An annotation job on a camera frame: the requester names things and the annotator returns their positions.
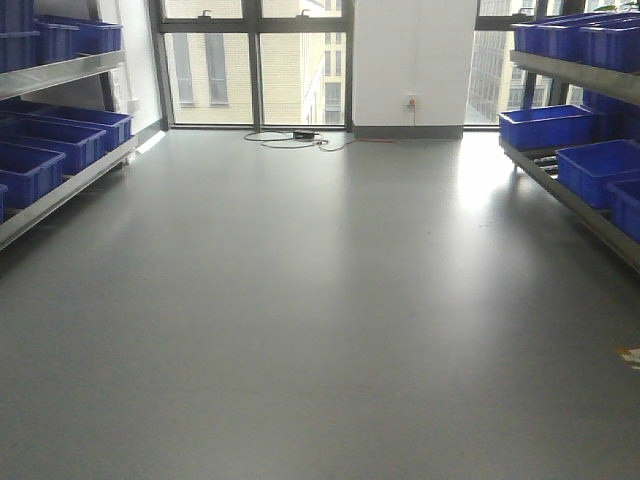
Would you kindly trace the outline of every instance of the glass pane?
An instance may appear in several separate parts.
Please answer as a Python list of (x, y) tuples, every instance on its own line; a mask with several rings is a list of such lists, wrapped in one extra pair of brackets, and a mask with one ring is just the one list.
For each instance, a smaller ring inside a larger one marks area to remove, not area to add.
[(596, 8), (607, 5), (615, 5), (618, 11), (637, 10), (636, 6), (629, 5), (630, 0), (587, 0), (585, 3), (585, 12), (593, 12)]
[(242, 0), (164, 0), (167, 18), (242, 18)]
[[(560, 15), (563, 1), (564, 0), (548, 0), (547, 15)], [(480, 0), (480, 15), (489, 17), (513, 15), (514, 13), (534, 15), (537, 3), (536, 0)]]
[(174, 33), (165, 39), (177, 123), (253, 123), (246, 34)]
[(267, 18), (293, 18), (305, 10), (310, 17), (341, 17), (341, 0), (262, 0), (262, 15)]
[(569, 85), (569, 93), (567, 95), (567, 103), (569, 105), (582, 105), (582, 87)]
[(533, 15), (536, 3), (536, 0), (480, 0), (480, 16), (505, 16), (518, 12)]
[(547, 4), (547, 15), (560, 15), (564, 0), (549, 0)]
[(345, 46), (325, 40), (324, 33), (260, 36), (265, 123), (344, 124), (344, 68), (335, 58), (344, 58)]
[(553, 79), (538, 75), (536, 77), (536, 89), (533, 92), (533, 108), (546, 107), (549, 105), (549, 96), (551, 94), (551, 82)]
[(498, 113), (522, 105), (526, 74), (513, 66), (513, 32), (476, 32), (465, 122), (498, 123)]

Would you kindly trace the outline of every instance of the metal shelf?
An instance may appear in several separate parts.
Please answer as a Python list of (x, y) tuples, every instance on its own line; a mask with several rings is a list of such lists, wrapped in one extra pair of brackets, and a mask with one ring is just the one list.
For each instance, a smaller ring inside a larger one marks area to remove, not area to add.
[(518, 167), (522, 168), (532, 179), (571, 210), (589, 230), (640, 273), (640, 244), (607, 220), (603, 216), (605, 212), (591, 208), (580, 197), (536, 165), (534, 162), (536, 158), (553, 155), (553, 151), (521, 152), (502, 139), (500, 139), (500, 146)]
[(603, 93), (625, 102), (640, 104), (640, 76), (638, 75), (532, 55), (517, 50), (511, 51), (511, 61), (522, 70), (564, 80), (572, 85)]
[(0, 74), (0, 100), (92, 77), (124, 62), (124, 51), (91, 55)]
[(120, 145), (116, 150), (108, 153), (93, 165), (69, 178), (48, 195), (42, 197), (33, 205), (21, 210), (4, 224), (0, 225), (0, 250), (9, 246), (21, 235), (36, 224), (51, 215), (62, 205), (67, 203), (87, 186), (110, 172), (118, 164), (126, 161), (126, 156), (132, 153), (138, 145), (137, 138)]

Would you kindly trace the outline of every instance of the blue bin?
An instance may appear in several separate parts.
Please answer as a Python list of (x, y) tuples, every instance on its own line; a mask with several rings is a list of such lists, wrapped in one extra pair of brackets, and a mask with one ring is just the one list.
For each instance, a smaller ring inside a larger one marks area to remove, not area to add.
[(604, 22), (580, 32), (587, 65), (627, 73), (640, 70), (640, 19)]
[(633, 115), (623, 115), (623, 136), (630, 140), (640, 141), (640, 118)]
[(115, 150), (131, 138), (133, 117), (130, 115), (83, 108), (51, 107), (37, 112), (35, 116), (65, 125), (105, 130), (107, 135), (103, 137), (103, 142), (106, 152)]
[(75, 35), (80, 30), (78, 27), (37, 21), (36, 29), (40, 32), (37, 49), (39, 65), (76, 58)]
[(625, 113), (629, 107), (629, 104), (622, 100), (607, 97), (591, 90), (583, 90), (582, 104), (598, 113)]
[(0, 185), (0, 225), (4, 221), (4, 195), (7, 193), (7, 186)]
[(640, 179), (640, 147), (613, 140), (556, 152), (558, 181), (593, 208), (608, 208), (607, 184)]
[(0, 140), (63, 152), (63, 172), (75, 175), (104, 155), (104, 130), (43, 122), (31, 118), (0, 124)]
[(33, 0), (0, 0), (0, 32), (33, 31)]
[(640, 242), (640, 181), (610, 183), (611, 221)]
[(122, 25), (53, 15), (38, 15), (36, 18), (42, 22), (78, 27), (74, 38), (75, 49), (80, 53), (96, 55), (122, 49)]
[(519, 150), (592, 143), (598, 114), (574, 105), (515, 110), (499, 115), (500, 135)]
[(539, 28), (541, 25), (561, 20), (570, 22), (593, 17), (594, 15), (594, 13), (578, 13), (575, 15), (565, 15), (563, 17), (547, 17), (530, 22), (516, 23), (512, 25), (515, 35), (515, 49), (521, 52), (543, 55), (545, 52), (545, 32)]
[(63, 181), (64, 153), (0, 143), (0, 184), (11, 208), (26, 208)]
[(607, 113), (598, 117), (598, 141), (631, 138), (625, 135), (625, 116), (622, 113)]
[(36, 65), (36, 43), (40, 32), (0, 33), (0, 73)]
[(0, 115), (28, 115), (43, 108), (50, 108), (51, 105), (44, 103), (27, 102), (19, 98), (9, 98), (0, 101)]
[(579, 18), (561, 19), (540, 25), (542, 53), (547, 57), (579, 62), (584, 57), (581, 27), (596, 26), (600, 22), (640, 18), (637, 13), (594, 13)]

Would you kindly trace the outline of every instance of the black device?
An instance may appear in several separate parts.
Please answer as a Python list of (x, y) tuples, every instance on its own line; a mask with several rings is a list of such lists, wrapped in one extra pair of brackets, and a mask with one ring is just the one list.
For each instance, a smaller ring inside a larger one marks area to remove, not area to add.
[(294, 140), (313, 140), (314, 138), (316, 138), (316, 133), (312, 130), (294, 130), (293, 131)]

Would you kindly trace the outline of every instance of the baseboard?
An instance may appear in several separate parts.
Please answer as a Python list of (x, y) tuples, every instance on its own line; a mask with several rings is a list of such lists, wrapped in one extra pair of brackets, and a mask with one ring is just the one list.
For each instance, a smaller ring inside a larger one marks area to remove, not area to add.
[(424, 127), (353, 127), (356, 138), (410, 138), (426, 140), (457, 140), (462, 138), (462, 125)]
[(158, 120), (155, 123), (152, 123), (144, 130), (138, 132), (138, 145), (142, 145), (144, 142), (153, 137), (156, 133), (162, 131), (162, 120)]

